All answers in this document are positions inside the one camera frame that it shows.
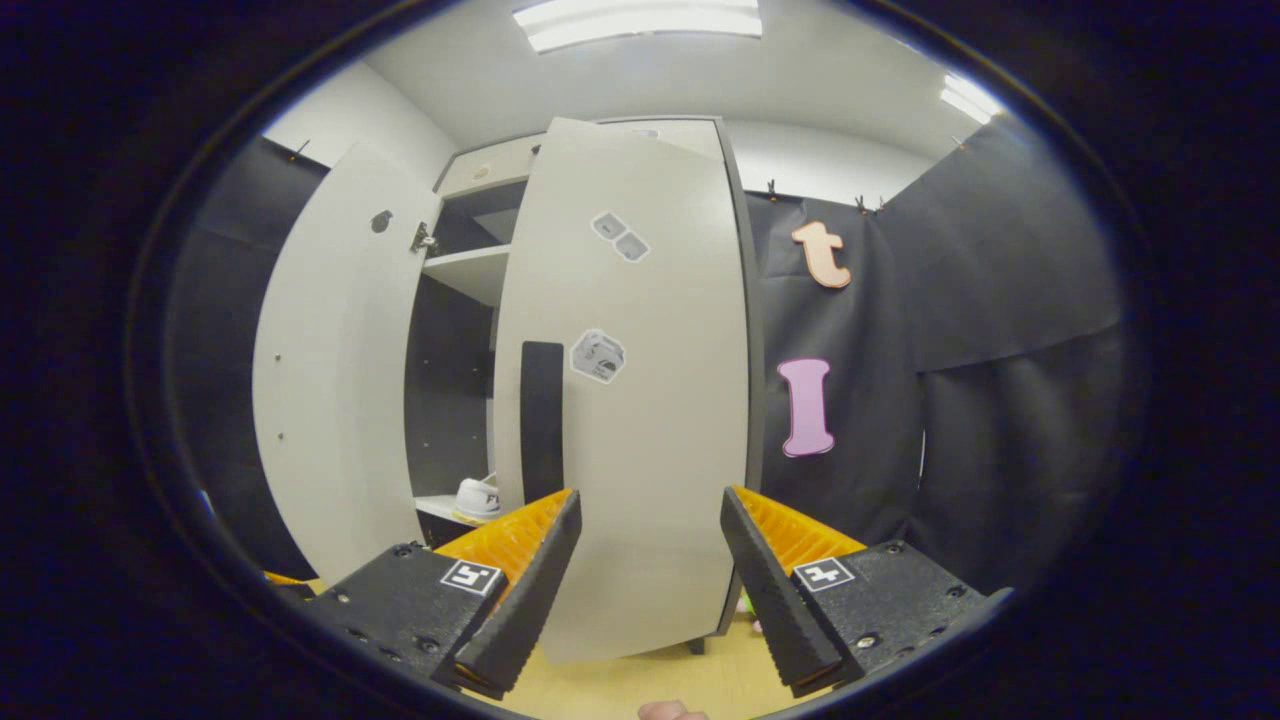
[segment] ceiling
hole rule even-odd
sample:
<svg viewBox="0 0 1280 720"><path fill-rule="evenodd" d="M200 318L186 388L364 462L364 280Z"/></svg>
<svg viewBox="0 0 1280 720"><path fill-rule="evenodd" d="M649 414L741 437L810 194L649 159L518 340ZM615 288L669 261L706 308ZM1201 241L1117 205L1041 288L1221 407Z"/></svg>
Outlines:
<svg viewBox="0 0 1280 720"><path fill-rule="evenodd" d="M937 160L978 123L945 70L842 8L760 0L763 38L648 35L534 54L512 10L468 0L365 60L462 147L582 119L699 114L861 136Z"/></svg>

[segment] ceiling light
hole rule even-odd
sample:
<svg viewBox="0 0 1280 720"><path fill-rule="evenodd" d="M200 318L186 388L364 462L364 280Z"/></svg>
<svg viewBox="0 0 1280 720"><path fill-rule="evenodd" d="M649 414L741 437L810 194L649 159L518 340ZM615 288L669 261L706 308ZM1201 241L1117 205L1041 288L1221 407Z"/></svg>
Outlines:
<svg viewBox="0 0 1280 720"><path fill-rule="evenodd" d="M762 35L756 0L552 0L512 17L538 53L644 32Z"/></svg>
<svg viewBox="0 0 1280 720"><path fill-rule="evenodd" d="M992 115L1000 113L1000 104L977 85L956 76L947 76L943 82L946 87L942 88L942 100L979 123L986 124Z"/></svg>

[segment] floor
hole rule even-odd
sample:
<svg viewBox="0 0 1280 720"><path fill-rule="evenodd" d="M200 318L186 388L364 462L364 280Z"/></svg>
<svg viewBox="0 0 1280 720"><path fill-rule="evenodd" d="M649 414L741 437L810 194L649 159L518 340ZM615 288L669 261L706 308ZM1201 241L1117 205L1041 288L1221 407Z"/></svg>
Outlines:
<svg viewBox="0 0 1280 720"><path fill-rule="evenodd" d="M716 720L755 717L801 702L778 680L764 637L740 614L726 635L707 638L707 653L700 656L676 646L603 662L552 665L535 648L516 689L495 705L532 717L623 720L657 700L681 700Z"/></svg>

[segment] pink letter i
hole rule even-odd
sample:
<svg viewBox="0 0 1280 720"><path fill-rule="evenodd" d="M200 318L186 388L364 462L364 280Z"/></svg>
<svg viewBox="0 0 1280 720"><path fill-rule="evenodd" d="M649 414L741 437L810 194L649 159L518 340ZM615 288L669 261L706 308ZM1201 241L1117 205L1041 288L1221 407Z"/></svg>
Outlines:
<svg viewBox="0 0 1280 720"><path fill-rule="evenodd" d="M791 388L791 437L782 445L788 457L819 455L836 446L827 432L827 407L822 400L822 379L831 372L826 360L801 357L778 365L778 374Z"/></svg>

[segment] open cabinet door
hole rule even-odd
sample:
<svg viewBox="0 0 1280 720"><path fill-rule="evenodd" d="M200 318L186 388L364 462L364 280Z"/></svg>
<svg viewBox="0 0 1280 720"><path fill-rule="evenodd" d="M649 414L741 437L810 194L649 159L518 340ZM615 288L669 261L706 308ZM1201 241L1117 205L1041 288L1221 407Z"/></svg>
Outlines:
<svg viewBox="0 0 1280 720"><path fill-rule="evenodd" d="M440 201L367 145L329 172L271 273L253 425L271 496L326 584L422 541L404 450L404 352Z"/></svg>
<svg viewBox="0 0 1280 720"><path fill-rule="evenodd" d="M690 123L719 147L714 122ZM494 445L503 507L520 507L522 347L563 345L564 484L581 493L582 534L539 641L553 662L677 644L721 620L719 505L746 473L749 395L730 188L722 158L563 118L534 161L499 306ZM590 331L616 355L607 382L575 369Z"/></svg>

